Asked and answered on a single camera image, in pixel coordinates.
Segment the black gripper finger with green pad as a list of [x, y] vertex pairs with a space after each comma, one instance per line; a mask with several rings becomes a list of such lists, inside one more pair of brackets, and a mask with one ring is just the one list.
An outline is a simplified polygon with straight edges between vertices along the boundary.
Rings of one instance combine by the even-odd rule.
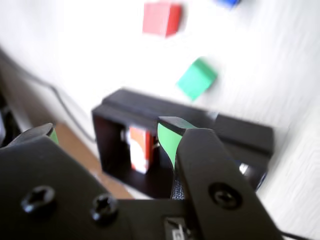
[[180, 141], [175, 167], [189, 222], [200, 240], [280, 240], [282, 235], [216, 133], [174, 116], [161, 116], [158, 129]]
[[104, 187], [49, 137], [0, 150], [3, 240], [128, 240], [124, 219], [96, 223], [94, 199]]

